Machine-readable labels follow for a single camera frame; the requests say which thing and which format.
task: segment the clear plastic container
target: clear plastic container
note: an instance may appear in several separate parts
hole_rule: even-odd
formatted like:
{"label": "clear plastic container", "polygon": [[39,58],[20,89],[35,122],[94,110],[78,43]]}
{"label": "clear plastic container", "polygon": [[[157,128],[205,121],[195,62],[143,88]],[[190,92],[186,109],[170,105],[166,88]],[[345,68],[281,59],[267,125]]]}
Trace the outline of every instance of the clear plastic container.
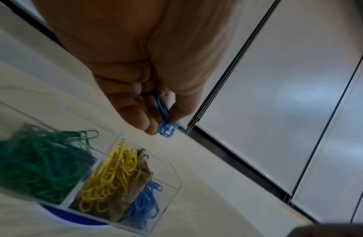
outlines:
{"label": "clear plastic container", "polygon": [[[54,95],[18,89],[0,89],[0,165],[5,168],[0,169],[0,192],[142,235],[150,234],[180,190],[180,178],[167,158],[152,153],[151,149],[124,135],[115,134],[82,114],[82,110],[71,107]],[[26,134],[29,130],[32,131],[31,134],[34,134],[35,130],[44,136],[34,148],[37,154],[41,153],[41,157],[44,157],[40,161],[34,161],[31,151],[28,151],[32,144],[27,144],[28,140],[21,140],[22,136],[18,135]],[[76,132],[84,130],[98,133],[99,136],[88,141],[80,139]],[[58,143],[59,140],[70,142],[71,134],[78,137],[78,139],[73,138],[71,146],[69,143],[67,145]],[[53,142],[52,149],[43,150],[43,144],[46,144],[44,147],[48,147],[47,141],[50,139],[58,141],[57,145],[55,146]],[[19,140],[21,144],[25,144],[25,150],[23,147],[18,148],[16,142]],[[136,167],[140,168],[134,168],[133,165],[118,159],[112,151],[118,141],[125,141],[128,148],[134,147],[138,151],[135,153],[132,150],[132,153],[133,156],[138,155],[141,166],[137,164]],[[6,150],[10,152],[7,157],[3,155],[3,151]],[[62,165],[63,163],[56,162],[64,159],[71,159],[74,163]],[[129,174],[124,178],[128,180],[127,188],[124,188],[125,184],[116,181],[112,183],[116,189],[110,189],[108,192],[99,189],[100,184],[95,186],[96,189],[92,189],[95,180],[98,180],[98,173],[102,170],[106,172],[107,169],[103,168],[108,167],[108,164],[110,172],[107,172],[101,184],[108,187],[107,181],[113,177],[120,177],[126,171]],[[35,166],[42,167],[42,172],[35,169]],[[79,170],[78,174],[71,175],[76,169]],[[13,184],[16,179],[24,182]],[[98,209],[96,205],[98,200],[91,201],[92,196],[100,198]],[[80,208],[83,198],[85,203],[83,202],[83,208]],[[142,211],[144,210],[142,204],[147,205],[145,200],[148,199],[152,200],[152,207],[147,213]]]}

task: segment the blue paper clip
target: blue paper clip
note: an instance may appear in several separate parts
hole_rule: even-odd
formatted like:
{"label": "blue paper clip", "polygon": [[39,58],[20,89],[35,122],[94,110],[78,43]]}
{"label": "blue paper clip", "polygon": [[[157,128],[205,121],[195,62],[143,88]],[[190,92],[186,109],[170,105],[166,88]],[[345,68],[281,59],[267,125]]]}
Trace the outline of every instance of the blue paper clip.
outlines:
{"label": "blue paper clip", "polygon": [[158,126],[158,133],[165,137],[172,137],[174,132],[179,127],[180,123],[176,122],[175,124],[170,124],[170,119],[168,118],[168,108],[162,96],[158,97],[157,103],[158,103],[158,109],[161,112],[162,117],[164,119],[164,121],[161,122]]}

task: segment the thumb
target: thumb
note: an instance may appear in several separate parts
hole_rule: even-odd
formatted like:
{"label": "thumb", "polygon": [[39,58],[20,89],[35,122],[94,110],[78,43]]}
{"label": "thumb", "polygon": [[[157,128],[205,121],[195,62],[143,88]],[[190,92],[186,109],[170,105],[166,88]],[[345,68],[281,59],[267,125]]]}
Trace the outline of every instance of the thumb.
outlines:
{"label": "thumb", "polygon": [[169,112],[170,123],[174,124],[180,119],[191,115],[197,109],[201,96],[202,90],[199,90],[192,95],[176,94],[176,101],[171,106]]}

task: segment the white desk surface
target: white desk surface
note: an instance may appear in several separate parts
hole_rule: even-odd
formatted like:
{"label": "white desk surface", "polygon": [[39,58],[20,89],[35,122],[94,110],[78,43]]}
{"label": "white desk surface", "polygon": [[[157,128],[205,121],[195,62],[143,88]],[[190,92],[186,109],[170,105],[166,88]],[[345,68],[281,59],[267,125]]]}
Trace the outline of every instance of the white desk surface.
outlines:
{"label": "white desk surface", "polygon": [[[40,55],[44,62],[73,77],[80,83],[81,90],[78,95],[67,94],[42,82],[42,78],[35,79],[31,72],[25,74],[22,72],[24,69],[19,71],[7,65],[11,62],[4,64],[1,61],[0,86],[57,94],[89,113],[98,123],[127,134],[144,147],[151,147],[153,152],[171,160],[183,186],[153,236],[254,237],[260,236],[259,231],[265,237],[284,237],[294,227],[309,223],[186,135],[177,132],[171,139],[151,137],[127,125],[112,109],[102,112],[92,106],[107,105],[107,99],[97,91],[87,68],[1,6],[0,29],[22,47]],[[118,233],[124,232],[113,228],[87,230],[70,226],[49,218],[35,204],[0,195],[0,236],[114,236]]]}

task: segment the blue base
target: blue base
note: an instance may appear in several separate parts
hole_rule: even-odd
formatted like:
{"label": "blue base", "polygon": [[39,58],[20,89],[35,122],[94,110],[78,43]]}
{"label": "blue base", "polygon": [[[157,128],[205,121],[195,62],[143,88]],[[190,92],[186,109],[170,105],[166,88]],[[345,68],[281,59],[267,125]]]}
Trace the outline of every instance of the blue base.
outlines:
{"label": "blue base", "polygon": [[89,226],[108,225],[107,223],[92,220],[92,219],[89,219],[89,218],[84,217],[84,216],[80,216],[80,215],[73,214],[73,213],[70,213],[70,212],[67,212],[67,211],[64,211],[64,210],[57,209],[55,207],[49,207],[49,206],[46,206],[46,205],[41,205],[41,206],[43,206],[46,210],[48,210],[53,215],[55,215],[55,216],[57,216],[57,217],[59,217],[59,218],[61,218],[63,220],[73,222],[73,223],[76,223],[76,224],[89,225]]}

